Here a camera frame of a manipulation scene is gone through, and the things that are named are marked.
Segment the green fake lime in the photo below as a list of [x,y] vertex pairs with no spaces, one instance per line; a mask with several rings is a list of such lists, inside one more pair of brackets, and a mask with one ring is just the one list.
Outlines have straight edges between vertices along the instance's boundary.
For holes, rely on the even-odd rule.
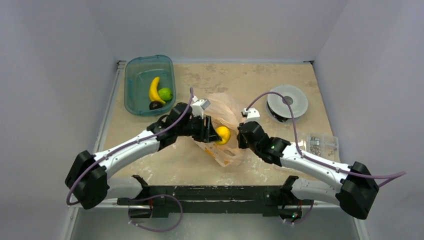
[[173,99],[173,91],[170,88],[161,88],[157,91],[157,93],[162,101],[167,102]]

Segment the yellow fake banana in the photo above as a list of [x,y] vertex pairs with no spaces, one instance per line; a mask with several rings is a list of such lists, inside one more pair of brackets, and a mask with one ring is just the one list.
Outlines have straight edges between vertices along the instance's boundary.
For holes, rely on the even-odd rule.
[[152,80],[150,87],[149,87],[149,91],[148,91],[149,99],[150,99],[151,102],[160,102],[162,105],[165,105],[166,102],[161,99],[161,97],[159,96],[159,93],[158,93],[159,82],[160,82],[159,76],[155,77]]

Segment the orange plastic bag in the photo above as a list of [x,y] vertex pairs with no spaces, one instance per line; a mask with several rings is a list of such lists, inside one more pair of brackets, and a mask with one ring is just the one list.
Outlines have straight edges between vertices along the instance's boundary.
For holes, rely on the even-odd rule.
[[206,97],[210,105],[204,113],[211,116],[211,123],[222,140],[195,144],[210,155],[221,167],[238,166],[246,151],[238,148],[238,126],[242,122],[242,103],[228,93],[211,93]]

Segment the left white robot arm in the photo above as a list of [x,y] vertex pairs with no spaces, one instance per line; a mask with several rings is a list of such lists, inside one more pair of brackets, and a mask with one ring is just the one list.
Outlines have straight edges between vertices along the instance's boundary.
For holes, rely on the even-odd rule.
[[130,140],[101,152],[84,150],[78,153],[65,178],[65,185],[69,188],[66,203],[73,205],[71,196],[85,210],[108,198],[128,198],[138,205],[146,203],[149,191],[141,177],[124,180],[124,186],[117,186],[115,194],[112,194],[110,177],[134,161],[173,145],[178,137],[191,137],[202,143],[221,141],[211,117],[204,113],[209,105],[210,101],[206,98],[191,104],[179,102],[169,114],[160,117]]

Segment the yellow fake lemon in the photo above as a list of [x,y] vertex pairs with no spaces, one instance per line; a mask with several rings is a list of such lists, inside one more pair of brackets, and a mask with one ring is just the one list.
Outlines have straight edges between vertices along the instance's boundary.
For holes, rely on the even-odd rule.
[[214,143],[215,145],[219,145],[219,146],[226,145],[229,142],[229,140],[231,139],[231,131],[228,127],[219,126],[215,131],[219,135],[219,137],[221,138],[220,141],[217,141],[217,142]]

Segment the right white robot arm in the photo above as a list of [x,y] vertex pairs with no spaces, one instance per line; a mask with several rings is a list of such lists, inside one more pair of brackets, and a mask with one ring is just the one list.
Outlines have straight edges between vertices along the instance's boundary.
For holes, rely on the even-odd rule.
[[241,149],[250,149],[268,164],[297,170],[315,179],[287,182],[280,191],[284,202],[318,200],[340,206],[354,218],[367,219],[380,188],[363,163],[349,165],[298,150],[294,143],[268,136],[256,121],[241,123],[237,129]]

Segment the dark round fake fruit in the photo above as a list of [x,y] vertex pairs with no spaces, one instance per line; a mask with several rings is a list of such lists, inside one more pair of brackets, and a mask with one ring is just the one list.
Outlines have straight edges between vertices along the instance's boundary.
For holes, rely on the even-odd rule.
[[151,101],[149,104],[149,110],[157,110],[164,107],[164,104],[160,101]]

